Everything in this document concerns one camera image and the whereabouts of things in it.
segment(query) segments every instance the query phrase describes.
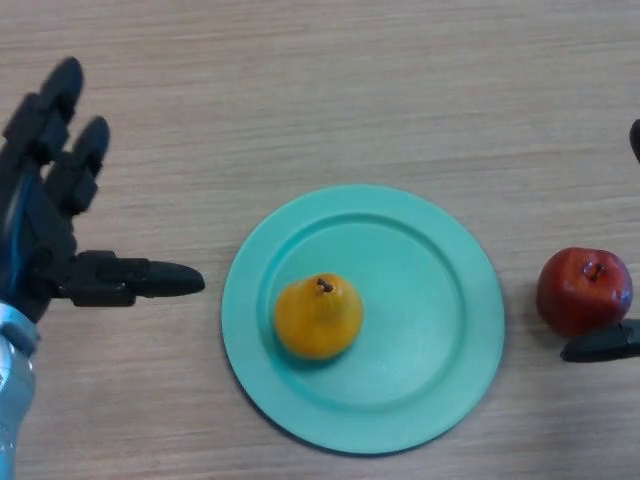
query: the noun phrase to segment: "apple stem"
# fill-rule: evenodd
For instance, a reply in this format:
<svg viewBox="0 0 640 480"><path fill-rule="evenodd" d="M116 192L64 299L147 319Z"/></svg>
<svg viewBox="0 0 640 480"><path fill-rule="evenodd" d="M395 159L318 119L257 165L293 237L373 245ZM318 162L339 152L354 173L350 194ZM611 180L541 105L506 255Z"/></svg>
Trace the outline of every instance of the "apple stem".
<svg viewBox="0 0 640 480"><path fill-rule="evenodd" d="M597 263L595 271L589 276L589 280L595 282L596 280L598 280L598 277L602 272L604 272L604 265L602 265L601 263Z"/></svg>
<svg viewBox="0 0 640 480"><path fill-rule="evenodd" d="M329 282L327 282L326 280L323 280L322 278L318 279L317 284L319 286L321 286L324 290L324 293L331 293L333 291L333 285L331 285Z"/></svg>

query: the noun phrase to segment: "robot finger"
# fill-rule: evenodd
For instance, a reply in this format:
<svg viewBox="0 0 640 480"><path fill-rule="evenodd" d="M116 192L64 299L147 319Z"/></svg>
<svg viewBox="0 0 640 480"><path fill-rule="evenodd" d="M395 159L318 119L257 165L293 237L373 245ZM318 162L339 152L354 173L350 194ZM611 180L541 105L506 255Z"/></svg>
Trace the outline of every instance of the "robot finger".
<svg viewBox="0 0 640 480"><path fill-rule="evenodd" d="M45 180L45 191L60 213L73 217L86 211L98 191L96 178L109 148L109 126L94 118L70 153L62 153Z"/></svg>

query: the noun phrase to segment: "yellow pear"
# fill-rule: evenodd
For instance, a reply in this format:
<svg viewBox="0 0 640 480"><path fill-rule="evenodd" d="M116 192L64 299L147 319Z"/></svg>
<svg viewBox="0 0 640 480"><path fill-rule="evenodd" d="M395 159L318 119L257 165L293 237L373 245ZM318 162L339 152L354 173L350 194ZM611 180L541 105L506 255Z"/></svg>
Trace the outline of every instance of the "yellow pear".
<svg viewBox="0 0 640 480"><path fill-rule="evenodd" d="M327 360L356 339L364 308L360 295L344 278L326 273L287 286L276 301L274 327L293 355Z"/></svg>

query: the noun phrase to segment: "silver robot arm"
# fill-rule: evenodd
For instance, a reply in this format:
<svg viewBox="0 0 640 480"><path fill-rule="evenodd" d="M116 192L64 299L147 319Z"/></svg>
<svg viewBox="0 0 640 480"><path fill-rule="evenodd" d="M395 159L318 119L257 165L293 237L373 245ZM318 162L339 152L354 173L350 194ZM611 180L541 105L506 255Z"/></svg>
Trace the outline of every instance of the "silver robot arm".
<svg viewBox="0 0 640 480"><path fill-rule="evenodd" d="M35 393L30 357L37 345L35 325L0 303L0 480L15 476L18 432Z"/></svg>

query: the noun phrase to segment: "black robotic finger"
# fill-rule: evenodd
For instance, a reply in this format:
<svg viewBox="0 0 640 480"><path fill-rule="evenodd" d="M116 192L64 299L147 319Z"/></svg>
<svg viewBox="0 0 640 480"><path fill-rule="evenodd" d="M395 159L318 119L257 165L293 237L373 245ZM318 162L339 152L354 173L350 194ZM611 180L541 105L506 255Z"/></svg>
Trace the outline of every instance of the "black robotic finger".
<svg viewBox="0 0 640 480"><path fill-rule="evenodd" d="M80 62L68 57L60 62L42 83L39 106L43 110L57 110L65 124L69 124L82 93L84 75Z"/></svg>
<svg viewBox="0 0 640 480"><path fill-rule="evenodd" d="M44 81L39 94L24 97L3 131L7 143L0 154L3 169L37 168L54 160L69 138L82 91L83 74L75 58L67 58Z"/></svg>
<svg viewBox="0 0 640 480"><path fill-rule="evenodd" d="M96 177L109 148L109 126L94 118L78 137L71 153L62 153L51 169L45 191L66 217L86 211L98 191Z"/></svg>

